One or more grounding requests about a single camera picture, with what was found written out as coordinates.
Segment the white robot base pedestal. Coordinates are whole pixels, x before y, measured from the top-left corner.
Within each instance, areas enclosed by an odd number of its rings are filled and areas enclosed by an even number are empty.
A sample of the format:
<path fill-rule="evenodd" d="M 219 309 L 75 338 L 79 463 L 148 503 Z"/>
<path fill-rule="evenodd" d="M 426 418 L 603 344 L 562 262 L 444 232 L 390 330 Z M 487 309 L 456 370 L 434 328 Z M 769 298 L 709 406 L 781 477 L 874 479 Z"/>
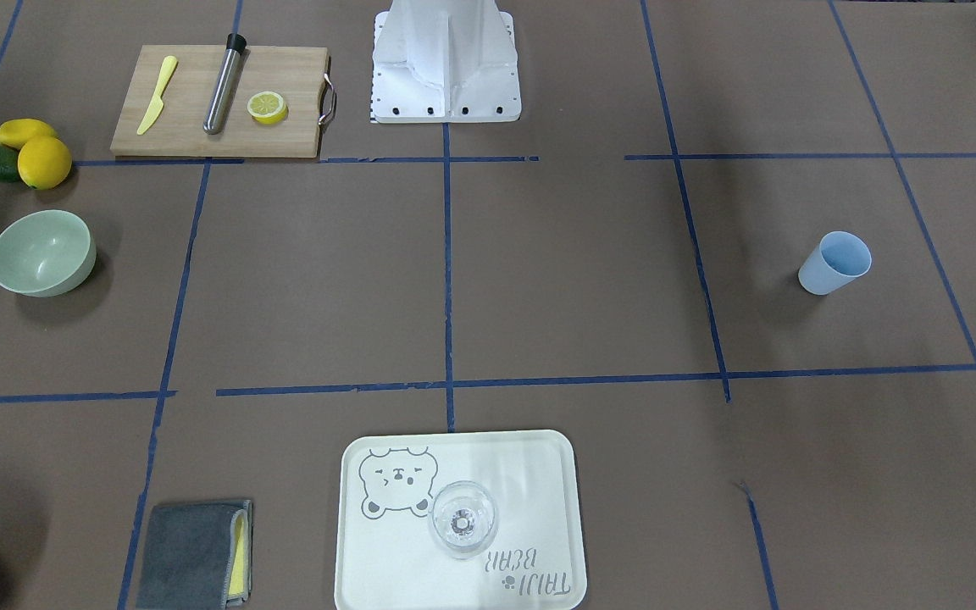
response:
<path fill-rule="evenodd" d="M 373 123 L 520 119 L 514 20 L 495 1 L 394 1 L 373 35 Z"/>

